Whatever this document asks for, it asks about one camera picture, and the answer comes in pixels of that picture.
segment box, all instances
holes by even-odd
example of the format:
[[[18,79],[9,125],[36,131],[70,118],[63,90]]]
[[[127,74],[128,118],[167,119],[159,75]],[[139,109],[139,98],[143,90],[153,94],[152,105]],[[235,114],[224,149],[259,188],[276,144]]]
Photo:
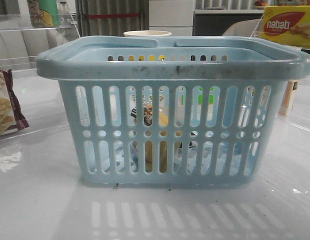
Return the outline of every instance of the box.
[[[287,82],[310,73],[309,54],[248,37],[89,36],[36,62],[95,183],[252,180]]]
[[[268,6],[264,9],[261,38],[310,49],[310,6]]]

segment white shelf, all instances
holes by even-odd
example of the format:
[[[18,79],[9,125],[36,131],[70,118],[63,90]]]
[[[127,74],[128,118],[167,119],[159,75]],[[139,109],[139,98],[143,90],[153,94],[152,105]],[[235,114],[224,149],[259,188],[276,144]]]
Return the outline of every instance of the white shelf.
[[[205,10],[196,9],[195,14],[263,14],[264,10]]]

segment snack package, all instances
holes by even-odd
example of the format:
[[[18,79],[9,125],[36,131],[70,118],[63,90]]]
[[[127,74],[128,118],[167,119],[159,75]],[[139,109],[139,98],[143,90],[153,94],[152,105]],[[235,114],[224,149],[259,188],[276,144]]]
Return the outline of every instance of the snack package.
[[[13,92],[12,71],[0,71],[0,136],[29,126]]]
[[[259,37],[310,49],[310,5],[266,7]]]

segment white cabinet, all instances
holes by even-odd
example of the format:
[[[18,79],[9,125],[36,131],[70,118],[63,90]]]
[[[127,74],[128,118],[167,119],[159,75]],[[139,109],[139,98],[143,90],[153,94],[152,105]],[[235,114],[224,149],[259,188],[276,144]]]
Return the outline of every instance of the white cabinet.
[[[194,0],[150,0],[149,29],[169,31],[173,36],[191,36]]]

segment green object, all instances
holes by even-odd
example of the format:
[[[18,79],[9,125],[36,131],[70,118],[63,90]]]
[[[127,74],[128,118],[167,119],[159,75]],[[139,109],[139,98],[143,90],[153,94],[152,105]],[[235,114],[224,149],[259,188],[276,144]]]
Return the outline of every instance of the green object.
[[[199,95],[199,96],[198,96],[198,104],[202,104],[202,102],[203,102],[203,95]],[[214,102],[214,96],[213,96],[213,95],[209,95],[209,97],[208,97],[208,103],[209,103],[209,104],[212,104],[213,102]],[[184,96],[181,96],[181,103],[184,104]]]
[[[33,27],[59,27],[60,20],[56,0],[27,0]]]

